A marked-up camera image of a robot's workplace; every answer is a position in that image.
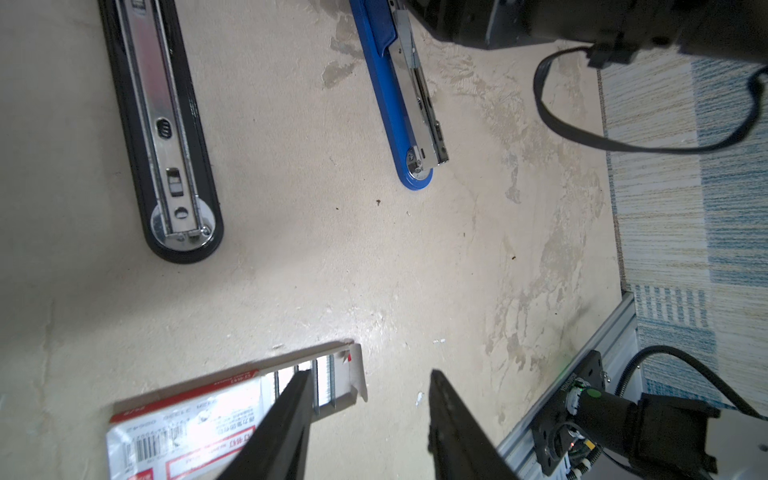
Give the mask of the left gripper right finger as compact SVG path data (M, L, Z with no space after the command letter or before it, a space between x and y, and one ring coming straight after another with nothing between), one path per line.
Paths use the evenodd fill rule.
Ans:
M429 410L436 479L518 479L438 369L430 374Z

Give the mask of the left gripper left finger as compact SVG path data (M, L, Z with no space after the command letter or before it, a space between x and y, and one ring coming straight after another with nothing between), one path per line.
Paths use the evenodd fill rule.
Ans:
M313 399L311 373L299 371L218 479L303 479Z

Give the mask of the red white staple box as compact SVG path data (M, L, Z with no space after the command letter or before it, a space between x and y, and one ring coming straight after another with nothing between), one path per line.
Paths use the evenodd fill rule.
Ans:
M194 479L230 462L282 387L246 371L114 415L106 434L112 479Z

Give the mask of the blue stapler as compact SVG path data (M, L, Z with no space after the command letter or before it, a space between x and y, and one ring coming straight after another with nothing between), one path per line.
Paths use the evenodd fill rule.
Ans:
M409 13L401 1L351 0L350 8L398 177L421 190L449 156Z

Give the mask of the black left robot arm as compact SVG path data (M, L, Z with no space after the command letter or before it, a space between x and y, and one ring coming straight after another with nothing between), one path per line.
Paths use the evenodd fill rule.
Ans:
M733 404L719 409L704 401L644 394L638 402L622 388L646 358L668 354L687 363ZM301 479L305 475L315 381L298 371L244 448L221 473L223 479ZM558 415L537 429L542 454L572 429L598 447L624 456L642 479L764 479L767 419L727 383L686 352L656 345L640 350L610 394L576 377L550 399ZM429 389L428 450L438 479L515 479L447 377L433 370Z

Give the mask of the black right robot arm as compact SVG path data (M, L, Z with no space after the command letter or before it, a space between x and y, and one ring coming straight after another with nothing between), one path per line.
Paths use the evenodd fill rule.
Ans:
M721 151L748 138L759 123L767 84L767 4L764 1L538 0L408 1L406 8L437 40L500 50L576 42L588 64L629 64L642 50L755 63L747 81L752 105L726 138L705 146L671 148L671 155Z

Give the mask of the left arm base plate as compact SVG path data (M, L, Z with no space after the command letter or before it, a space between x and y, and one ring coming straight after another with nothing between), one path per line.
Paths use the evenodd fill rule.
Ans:
M602 356L589 351L566 375L535 415L531 431L536 458L546 477L552 476L568 452L583 436L575 427L575 415L581 392L605 388Z

